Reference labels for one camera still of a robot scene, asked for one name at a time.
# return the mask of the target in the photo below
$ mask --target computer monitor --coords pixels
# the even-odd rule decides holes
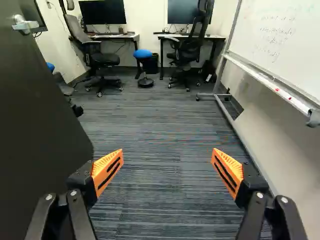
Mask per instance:
[[[79,1],[85,25],[126,24],[124,0]]]
[[[192,24],[198,14],[199,0],[168,0],[168,24]]]
[[[36,0],[19,0],[19,4],[26,20],[37,21],[39,23],[39,27],[30,29],[32,33],[48,31]]]

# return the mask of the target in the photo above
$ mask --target stool base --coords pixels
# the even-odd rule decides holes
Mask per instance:
[[[154,86],[154,81],[150,78],[144,77],[138,81],[138,86],[140,88],[152,88]]]

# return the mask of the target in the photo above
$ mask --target blue stool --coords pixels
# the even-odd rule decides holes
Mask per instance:
[[[146,49],[139,49],[134,52],[133,56],[142,63],[144,73],[144,78],[138,80],[138,86],[140,88],[151,88],[154,85],[154,81],[147,78],[146,70],[148,69],[148,62],[151,60],[152,52]]]
[[[53,73],[54,72],[54,70],[55,70],[55,65],[53,65],[52,63],[50,63],[50,62],[46,62],[46,65],[47,65],[47,67],[50,69],[50,71],[51,71],[51,73]]]

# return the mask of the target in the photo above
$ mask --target desk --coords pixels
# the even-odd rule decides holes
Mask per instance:
[[[158,39],[160,40],[160,62],[161,62],[161,67],[160,67],[160,80],[164,79],[164,41],[168,40],[165,37],[173,37],[176,39],[186,39],[189,36],[188,35],[181,35],[181,34],[158,34]],[[218,42],[224,42],[226,40],[225,37],[211,34],[210,36],[205,35],[204,37],[205,40],[212,42],[212,48],[211,48],[211,53],[210,53],[210,58],[209,61],[213,63],[214,61],[214,56],[215,56],[215,51],[217,47]]]
[[[130,40],[134,43],[134,49],[138,50],[138,41],[139,41],[139,34],[119,34],[119,35],[88,35],[90,38],[94,40],[102,40],[102,41],[108,41],[108,40]],[[139,79],[140,74],[143,72],[140,66],[140,63],[138,60],[136,60],[136,65],[137,65],[137,73],[135,75],[135,79]]]

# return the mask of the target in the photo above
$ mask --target black office chair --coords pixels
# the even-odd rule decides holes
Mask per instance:
[[[85,64],[88,67],[91,67],[89,70],[89,76],[85,79],[85,81],[90,81],[93,77],[96,77],[97,70],[101,68],[109,68],[119,65],[119,56],[114,53],[102,53],[101,41],[92,40],[90,37],[88,37],[81,28],[78,19],[75,16],[66,13],[63,0],[60,0],[59,2],[71,36],[78,48],[83,52],[83,60]],[[67,1],[67,8],[70,11],[75,8],[73,0]],[[103,90],[107,86],[115,86],[119,89],[119,91],[123,91],[123,85],[120,79],[106,79],[102,73],[99,74],[98,81],[86,84],[85,90],[89,92],[91,87],[98,87],[96,95],[97,97],[101,98],[103,96]]]
[[[174,52],[169,52],[166,56],[173,60],[170,62],[171,65],[176,65],[176,70],[171,75],[168,84],[169,89],[172,84],[183,82],[186,91],[190,91],[187,72],[191,69],[191,62],[199,62],[200,49],[204,43],[211,8],[211,0],[199,0],[198,16],[194,18],[190,35],[186,40],[180,41],[174,37],[166,37],[170,40],[170,45],[174,49]]]

